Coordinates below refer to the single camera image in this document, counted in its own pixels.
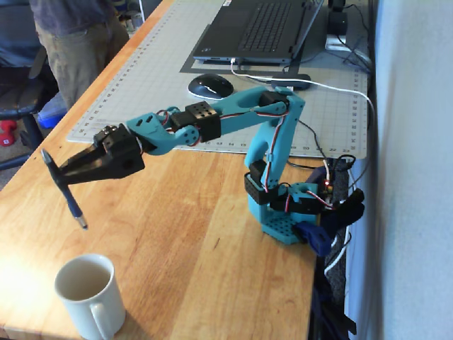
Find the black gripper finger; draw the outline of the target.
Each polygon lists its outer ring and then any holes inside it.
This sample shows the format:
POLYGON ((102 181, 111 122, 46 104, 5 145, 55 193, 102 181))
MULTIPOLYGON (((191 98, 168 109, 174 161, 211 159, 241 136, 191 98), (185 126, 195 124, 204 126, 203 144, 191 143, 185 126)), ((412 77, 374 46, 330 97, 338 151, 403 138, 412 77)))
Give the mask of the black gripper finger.
POLYGON ((123 175, 123 170, 112 164, 104 164, 100 160, 80 164, 66 162, 60 166, 59 170, 67 184, 119 179, 123 175))
POLYGON ((92 165, 94 161, 100 160, 106 153, 103 141, 107 137, 110 137, 114 131, 115 127, 103 128, 100 132, 93 136, 93 144, 90 147, 87 147, 76 155, 70 157, 59 167, 59 169, 64 173, 69 173, 70 171, 82 170, 84 166, 92 165))

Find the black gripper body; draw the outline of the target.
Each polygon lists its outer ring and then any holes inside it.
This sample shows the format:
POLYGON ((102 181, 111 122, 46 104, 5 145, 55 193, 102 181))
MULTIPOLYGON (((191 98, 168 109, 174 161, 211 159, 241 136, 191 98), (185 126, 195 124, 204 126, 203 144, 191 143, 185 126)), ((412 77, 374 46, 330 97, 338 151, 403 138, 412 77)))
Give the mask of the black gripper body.
POLYGON ((121 179, 144 169, 137 138, 123 124, 105 127, 102 145, 105 150, 102 162, 108 179, 121 179))

